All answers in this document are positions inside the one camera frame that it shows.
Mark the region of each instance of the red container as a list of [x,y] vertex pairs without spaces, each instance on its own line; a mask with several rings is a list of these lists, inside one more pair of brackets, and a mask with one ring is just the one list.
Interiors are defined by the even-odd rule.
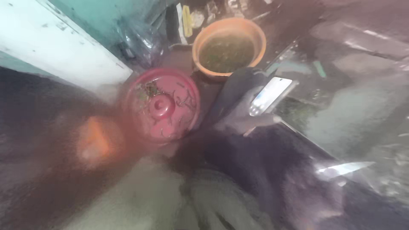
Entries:
[[174,69],[146,71],[127,84],[123,95],[122,110],[136,138],[145,143],[166,144],[183,137],[200,112],[194,81]]

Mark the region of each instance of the smartphone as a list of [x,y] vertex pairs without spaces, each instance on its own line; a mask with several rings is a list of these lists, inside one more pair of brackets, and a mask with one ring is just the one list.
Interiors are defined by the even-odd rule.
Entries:
[[261,90],[250,105],[250,116],[258,116],[262,113],[270,113],[277,104],[290,93],[298,81],[291,79],[273,77]]

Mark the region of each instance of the orange bowl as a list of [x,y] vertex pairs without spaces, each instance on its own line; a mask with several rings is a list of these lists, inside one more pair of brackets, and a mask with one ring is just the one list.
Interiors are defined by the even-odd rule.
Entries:
[[225,81],[232,73],[213,72],[203,67],[199,60],[200,51],[212,38],[229,35],[246,37],[252,41],[254,56],[248,67],[256,66],[265,53],[267,43],[265,34],[256,23],[244,18],[226,18],[210,24],[196,37],[193,43],[192,55],[193,62],[199,70],[214,80]]

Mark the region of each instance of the plastic bag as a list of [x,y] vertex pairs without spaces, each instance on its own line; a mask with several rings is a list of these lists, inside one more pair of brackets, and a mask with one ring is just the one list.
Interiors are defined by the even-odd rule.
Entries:
[[149,69],[159,66],[167,52],[167,42],[150,25],[136,19],[118,21],[117,32],[121,40],[121,50],[131,63]]

